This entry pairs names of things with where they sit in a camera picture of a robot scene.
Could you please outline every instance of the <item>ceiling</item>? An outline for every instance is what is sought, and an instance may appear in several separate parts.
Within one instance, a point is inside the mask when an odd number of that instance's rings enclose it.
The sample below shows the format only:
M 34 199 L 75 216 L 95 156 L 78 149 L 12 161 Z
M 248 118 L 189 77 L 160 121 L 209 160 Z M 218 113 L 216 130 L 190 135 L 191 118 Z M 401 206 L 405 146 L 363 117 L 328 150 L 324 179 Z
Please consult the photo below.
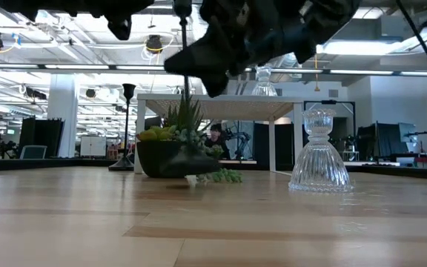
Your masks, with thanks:
M 66 13 L 40 11 L 36 24 L 31 24 L 22 15 L 8 13 L 0 8 L 0 32 L 4 42 L 0 63 L 162 65 L 166 58 L 181 49 L 179 19 L 172 15 L 165 15 L 165 11 L 162 12 L 164 15 L 157 14 L 159 9 L 169 9 L 169 4 L 170 1 L 157 1 L 156 8 L 147 9 L 141 15 L 133 15 L 130 39 L 124 42 L 117 40 L 108 30 L 105 18 L 94 19 L 89 14 L 79 14 L 76 18 L 71 18 Z M 414 14 L 427 12 L 427 1 L 407 0 L 406 4 Z M 194 6 L 189 20 L 189 42 L 202 37 L 207 27 L 199 17 L 198 7 L 199 5 Z M 362 23 L 373 24 L 378 21 L 382 23 L 378 27 L 383 30 L 385 28 L 383 25 L 389 24 L 385 23 L 385 19 L 402 19 L 394 1 L 383 0 L 364 0 L 354 18 L 353 23 L 346 26 L 342 32 L 352 31 L 353 27 L 362 31 Z M 161 36 L 164 46 L 162 53 L 151 54 L 145 49 L 145 42 L 151 35 Z M 406 53 L 395 53 L 393 56 L 320 53 L 317 61 L 310 59 L 302 67 L 317 66 L 348 70 L 427 70 L 427 60 L 421 52 L 406 51 Z M 278 64 L 278 61 L 272 61 L 272 64 Z M 356 76 L 321 77 L 321 81 L 338 81 L 345 86 L 356 79 L 358 79 Z M 120 93 L 121 83 L 137 85 L 136 93 L 173 93 L 183 85 L 182 77 L 154 75 L 148 72 L 143 74 L 80 73 L 77 74 L 77 80 L 81 88 L 79 130 L 88 133 L 95 129 L 100 134 L 108 131 L 122 131 L 124 128 L 122 113 L 109 105 L 113 102 L 118 102 L 120 105 L 125 103 Z M 315 75 L 303 75 L 294 81 L 307 83 L 313 80 Z M 198 79 L 191 78 L 190 82 L 195 93 L 204 93 L 202 83 Z M 24 87 L 21 85 L 39 90 L 50 97 L 50 73 L 0 70 L 0 102 L 32 102 L 32 99 L 28 99 L 21 93 L 24 92 Z M 100 93 L 95 99 L 89 99 L 85 96 L 87 89 L 94 89 Z M 135 119 L 136 109 L 131 112 Z M 0 120 L 0 123 L 20 125 L 22 117 L 36 115 L 42 118 L 46 114 L 45 102 L 40 105 L 1 105 L 0 116 L 3 120 L 2 122 Z M 134 133 L 134 126 L 131 127 L 131 132 Z

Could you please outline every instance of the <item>black planter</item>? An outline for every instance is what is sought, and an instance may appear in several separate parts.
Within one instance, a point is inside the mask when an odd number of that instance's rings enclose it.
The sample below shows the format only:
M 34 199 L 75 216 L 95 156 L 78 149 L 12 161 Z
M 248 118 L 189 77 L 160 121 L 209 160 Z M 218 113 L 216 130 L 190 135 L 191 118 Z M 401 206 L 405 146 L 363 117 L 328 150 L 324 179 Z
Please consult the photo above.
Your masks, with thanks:
M 161 175 L 160 169 L 174 158 L 181 148 L 181 143 L 174 141 L 144 141 L 136 143 L 139 163 L 146 175 L 152 178 L 183 178 L 182 172 Z

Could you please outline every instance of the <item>white column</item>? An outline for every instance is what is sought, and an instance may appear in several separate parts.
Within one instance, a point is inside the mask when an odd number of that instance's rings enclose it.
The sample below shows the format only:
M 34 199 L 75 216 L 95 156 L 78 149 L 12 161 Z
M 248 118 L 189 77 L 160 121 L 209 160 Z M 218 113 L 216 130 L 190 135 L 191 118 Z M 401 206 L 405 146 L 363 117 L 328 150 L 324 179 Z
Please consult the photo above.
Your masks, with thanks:
M 294 158 L 297 162 L 299 158 L 299 153 L 301 153 L 304 143 L 302 141 L 302 112 L 303 103 L 294 103 Z
M 77 131 L 77 111 L 79 106 L 79 86 L 73 74 L 52 74 L 50 77 L 48 119 L 61 118 L 64 131 L 59 148 L 59 156 L 75 155 Z
M 270 171 L 276 171 L 276 137 L 274 135 L 274 119 L 270 120 Z
M 146 100 L 138 100 L 138 113 L 136 120 L 136 135 L 145 130 L 145 116 L 146 116 Z M 134 173 L 142 174 L 141 163 L 138 156 L 138 138 L 136 138 L 136 149 L 134 151 Z

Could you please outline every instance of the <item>clear glass vase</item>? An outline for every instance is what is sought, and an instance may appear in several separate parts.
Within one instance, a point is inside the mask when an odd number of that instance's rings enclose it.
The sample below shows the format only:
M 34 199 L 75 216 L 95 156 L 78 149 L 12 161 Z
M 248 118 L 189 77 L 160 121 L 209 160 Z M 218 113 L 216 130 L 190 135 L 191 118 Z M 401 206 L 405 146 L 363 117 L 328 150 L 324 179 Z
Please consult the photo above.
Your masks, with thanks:
M 339 153 L 328 142 L 335 111 L 316 109 L 304 112 L 309 143 L 301 150 L 289 188 L 315 192 L 347 192 L 352 189 Z
M 278 96 L 270 82 L 271 66 L 256 67 L 256 86 L 251 93 L 254 96 Z

